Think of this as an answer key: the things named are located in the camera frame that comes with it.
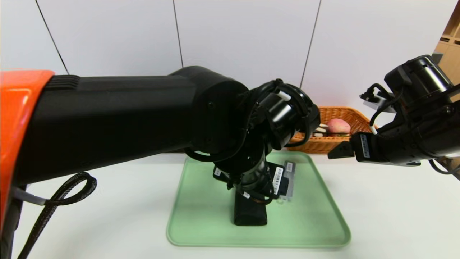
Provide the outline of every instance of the white label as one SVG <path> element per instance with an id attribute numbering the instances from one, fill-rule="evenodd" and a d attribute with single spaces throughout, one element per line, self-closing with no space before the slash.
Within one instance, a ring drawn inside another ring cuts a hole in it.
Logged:
<path id="1" fill-rule="evenodd" d="M 292 163 L 287 163 L 286 171 L 292 172 Z"/>
<path id="2" fill-rule="evenodd" d="M 282 175 L 283 175 L 283 168 L 277 167 L 275 171 L 275 175 L 273 176 L 273 190 L 275 192 L 275 195 L 278 194 L 278 189 L 280 187 Z"/>
<path id="3" fill-rule="evenodd" d="M 368 138 L 364 134 L 361 134 L 359 136 L 361 138 L 362 154 L 364 155 L 365 158 L 371 158 L 371 155 L 369 152 Z"/>
<path id="4" fill-rule="evenodd" d="M 222 171 L 221 171 L 219 168 L 216 168 L 216 171 L 214 171 L 214 175 L 215 175 L 215 176 L 220 176 L 220 173 L 221 173 L 221 172 L 222 172 Z"/>

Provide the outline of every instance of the orange wicker basket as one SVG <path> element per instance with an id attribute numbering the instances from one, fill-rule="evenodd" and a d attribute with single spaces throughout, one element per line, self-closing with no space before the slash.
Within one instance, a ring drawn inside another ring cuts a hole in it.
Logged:
<path id="1" fill-rule="evenodd" d="M 356 132 L 371 132 L 369 120 L 359 111 L 348 107 L 319 107 L 321 123 L 327 124 L 333 118 L 345 120 L 351 126 L 351 134 Z M 304 133 L 297 133 L 291 142 L 298 142 L 304 138 Z M 290 150 L 302 151 L 310 154 L 327 154 L 342 141 L 349 141 L 350 137 L 311 137 L 308 142 L 299 147 L 290 147 Z"/>

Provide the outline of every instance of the light green plastic tray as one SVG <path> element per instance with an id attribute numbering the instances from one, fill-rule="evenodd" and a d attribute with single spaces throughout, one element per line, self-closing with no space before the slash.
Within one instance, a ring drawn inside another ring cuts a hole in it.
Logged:
<path id="1" fill-rule="evenodd" d="M 267 160 L 297 163 L 293 198 L 267 205 L 266 226 L 233 224 L 234 190 L 213 178 L 213 163 L 187 158 L 167 227 L 168 240 L 189 247 L 337 248 L 350 230 L 316 170 L 302 152 L 272 152 Z"/>

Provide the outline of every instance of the white table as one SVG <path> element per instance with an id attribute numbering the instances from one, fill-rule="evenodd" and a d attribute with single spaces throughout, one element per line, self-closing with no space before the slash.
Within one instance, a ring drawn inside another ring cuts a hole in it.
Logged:
<path id="1" fill-rule="evenodd" d="M 343 249 L 171 245 L 166 226 L 185 155 L 160 154 L 91 171 L 95 192 L 59 207 L 29 258 L 460 258 L 460 182 L 453 176 L 427 162 L 405 168 L 312 157 L 351 229 Z M 67 178 L 32 184 L 29 191 L 49 198 Z M 13 258 L 41 209 L 24 205 Z"/>

